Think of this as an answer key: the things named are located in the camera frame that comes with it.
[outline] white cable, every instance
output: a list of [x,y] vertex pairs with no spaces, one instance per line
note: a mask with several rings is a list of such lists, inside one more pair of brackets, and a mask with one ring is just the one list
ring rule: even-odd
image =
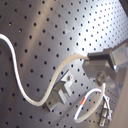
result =
[[88,57],[87,56],[83,56],[83,55],[80,55],[80,54],[74,54],[74,55],[71,55],[69,56],[67,59],[65,59],[59,66],[58,68],[56,69],[52,79],[51,79],[51,82],[47,88],[47,91],[44,95],[44,97],[40,100],[40,101],[34,101],[32,99],[30,99],[27,94],[25,93],[24,89],[23,89],[23,86],[21,84],[21,80],[20,80],[20,77],[19,77],[19,73],[18,73],[18,68],[17,68],[17,62],[16,62],[16,55],[15,55],[15,51],[14,51],[14,48],[13,48],[13,45],[11,44],[10,40],[3,34],[0,34],[0,39],[4,40],[10,50],[11,50],[11,54],[12,54],[12,59],[13,59],[13,64],[14,64],[14,72],[15,72],[15,77],[16,77],[16,80],[17,80],[17,84],[19,86],[19,89],[21,91],[21,94],[23,95],[23,97],[32,105],[35,105],[35,106],[41,106],[43,105],[46,100],[48,99],[51,91],[52,91],[52,88],[55,84],[55,81],[59,75],[59,73],[62,71],[62,69],[68,64],[70,63],[71,61],[73,60],[76,60],[76,59],[84,59],[84,60],[88,60]]
[[[75,114],[75,117],[74,117],[74,120],[75,120],[76,123],[81,123],[84,120],[86,120],[97,109],[97,107],[100,105],[103,97],[106,98],[106,96],[104,94],[105,93],[105,85],[106,84],[103,83],[101,89],[98,89],[98,88],[91,89],[85,95],[85,97],[84,97],[83,101],[81,102],[81,105],[79,106],[79,108],[78,108],[78,110],[77,110],[77,112]],[[81,116],[81,117],[78,118],[78,116],[79,116],[79,114],[80,114],[80,112],[81,112],[81,110],[83,108],[83,105],[84,105],[85,101],[87,100],[87,98],[89,97],[89,95],[91,95],[93,92],[100,92],[101,93],[98,101],[96,102],[96,104],[86,114],[84,114],[83,116]]]

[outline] metal plate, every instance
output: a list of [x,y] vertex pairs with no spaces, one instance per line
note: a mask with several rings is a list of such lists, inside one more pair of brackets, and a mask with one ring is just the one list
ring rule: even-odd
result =
[[[0,33],[16,51],[23,87],[29,97],[40,100],[55,69],[74,53],[87,54],[114,47],[128,37],[128,18],[118,0],[1,0]],[[96,87],[86,77],[83,61],[68,64],[74,74],[73,95],[53,112],[46,105],[35,107],[25,101],[17,87],[11,54],[0,40],[0,127],[9,128],[98,128],[101,106],[86,121],[76,124],[73,116],[84,94]],[[118,94],[106,87],[114,110]],[[98,99],[90,96],[81,114]]]

